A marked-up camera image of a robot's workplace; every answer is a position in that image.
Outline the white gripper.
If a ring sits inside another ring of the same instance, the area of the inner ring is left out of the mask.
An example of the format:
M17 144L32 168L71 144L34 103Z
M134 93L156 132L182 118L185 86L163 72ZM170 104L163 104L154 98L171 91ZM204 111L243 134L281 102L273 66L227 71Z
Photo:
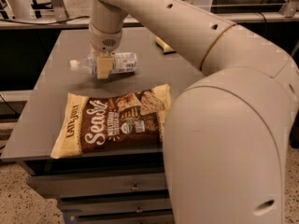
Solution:
M89 24L90 41L97 52L112 52L121 42L122 31L116 34L107 34L98 30L92 23ZM98 79L108 78L113 68L112 56L98 56L96 58L96 75Z

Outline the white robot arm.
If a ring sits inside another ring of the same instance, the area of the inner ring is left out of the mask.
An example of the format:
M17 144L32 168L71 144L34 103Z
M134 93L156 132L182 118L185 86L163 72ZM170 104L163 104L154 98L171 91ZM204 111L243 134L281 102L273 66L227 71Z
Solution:
M252 31L181 0L95 0L92 29L128 13L203 73L174 102L164 169L176 224L284 224L298 67Z

